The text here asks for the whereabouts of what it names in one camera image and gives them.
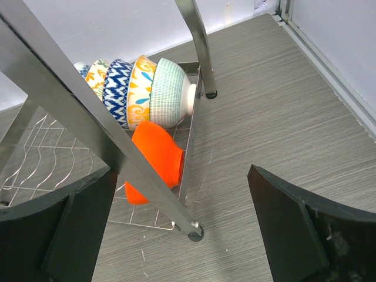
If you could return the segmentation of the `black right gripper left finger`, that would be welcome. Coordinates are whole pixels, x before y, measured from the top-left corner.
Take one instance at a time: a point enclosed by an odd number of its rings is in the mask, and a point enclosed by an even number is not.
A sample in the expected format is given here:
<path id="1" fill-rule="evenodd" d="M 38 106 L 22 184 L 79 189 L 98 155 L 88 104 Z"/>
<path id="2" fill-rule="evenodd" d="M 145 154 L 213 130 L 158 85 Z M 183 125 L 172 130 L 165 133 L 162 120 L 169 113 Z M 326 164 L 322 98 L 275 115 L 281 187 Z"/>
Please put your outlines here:
<path id="1" fill-rule="evenodd" d="M 1 281 L 91 281 L 117 178 L 104 167 L 1 209 Z"/>

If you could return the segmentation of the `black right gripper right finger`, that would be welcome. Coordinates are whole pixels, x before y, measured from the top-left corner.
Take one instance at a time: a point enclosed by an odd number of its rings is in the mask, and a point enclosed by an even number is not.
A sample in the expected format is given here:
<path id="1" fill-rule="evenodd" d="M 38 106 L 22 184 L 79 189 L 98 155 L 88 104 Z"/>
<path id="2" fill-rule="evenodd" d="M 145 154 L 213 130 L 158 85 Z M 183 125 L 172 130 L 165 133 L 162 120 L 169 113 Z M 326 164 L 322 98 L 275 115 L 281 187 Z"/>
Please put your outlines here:
<path id="1" fill-rule="evenodd" d="M 375 213 L 260 166 L 247 178 L 273 281 L 375 281 Z"/>

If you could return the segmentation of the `plain orange bowl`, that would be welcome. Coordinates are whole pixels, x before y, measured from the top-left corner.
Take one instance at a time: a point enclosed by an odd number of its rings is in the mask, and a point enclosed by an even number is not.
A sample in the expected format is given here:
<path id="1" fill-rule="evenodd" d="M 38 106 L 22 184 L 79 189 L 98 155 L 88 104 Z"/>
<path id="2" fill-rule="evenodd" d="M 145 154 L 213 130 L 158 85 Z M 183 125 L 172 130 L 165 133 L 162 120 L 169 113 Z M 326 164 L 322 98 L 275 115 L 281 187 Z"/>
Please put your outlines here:
<path id="1" fill-rule="evenodd" d="M 180 184 L 184 151 L 166 130 L 150 121 L 142 121 L 133 133 L 132 142 L 168 188 Z"/>

